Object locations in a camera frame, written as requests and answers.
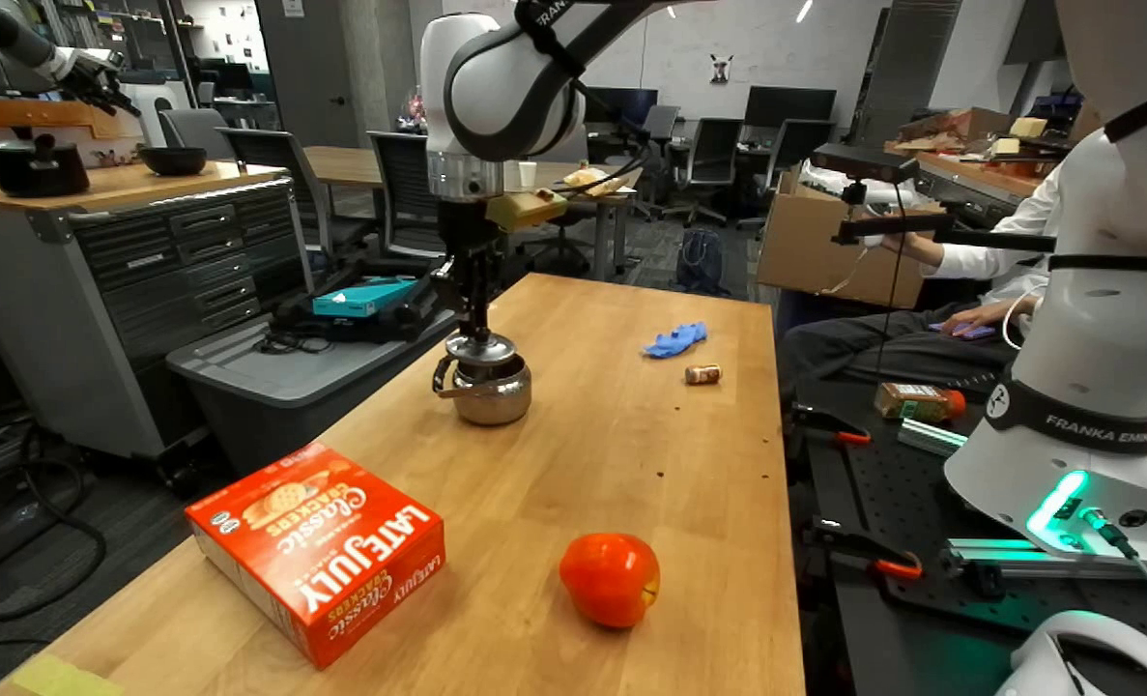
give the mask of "blue glove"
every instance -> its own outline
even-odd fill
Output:
[[[671,358],[687,351],[689,345],[707,339],[707,323],[684,323],[676,327],[671,334],[654,337],[654,345],[647,345],[645,351],[651,358]]]

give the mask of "smartphone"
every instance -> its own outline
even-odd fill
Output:
[[[929,326],[929,330],[942,330],[942,329],[943,329],[942,323],[931,323]],[[958,336],[958,338],[962,338],[963,341],[978,341],[981,338],[988,338],[988,336],[993,336],[994,334],[998,334],[998,329],[993,329],[992,326],[978,326],[976,327],[976,329],[967,331],[967,334],[965,334],[963,336]]]

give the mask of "cup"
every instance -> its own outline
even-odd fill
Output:
[[[521,188],[528,190],[533,188],[537,172],[538,163],[517,163],[517,181]]]

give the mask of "white shirt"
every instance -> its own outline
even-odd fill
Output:
[[[1054,167],[1031,197],[1020,203],[1015,214],[1002,218],[991,232],[1058,237],[1058,216],[1054,212],[1060,202],[1058,177],[1062,170],[1062,164]],[[1040,260],[1032,266],[1017,265],[1038,256]],[[921,274],[924,277],[993,280],[993,289],[981,296],[981,304],[989,305],[1015,299],[1028,291],[1037,297],[1045,295],[1044,286],[1050,282],[1050,257],[1037,251],[989,250],[965,243],[944,243],[943,263],[938,268],[922,264]]]

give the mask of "sleeve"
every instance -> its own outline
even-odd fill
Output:
[[[1054,167],[1033,194],[1020,203],[1015,214],[998,220],[998,225],[993,225],[991,232],[1053,234],[1054,229],[1051,229],[1046,221],[1058,204],[1058,179],[1062,167],[1062,164]],[[1006,274],[1012,266],[1025,259],[1033,259],[1036,256],[1040,255],[1032,251],[988,250],[985,247],[969,247],[965,243],[944,243],[943,263],[938,268],[922,265],[921,275],[989,280]]]

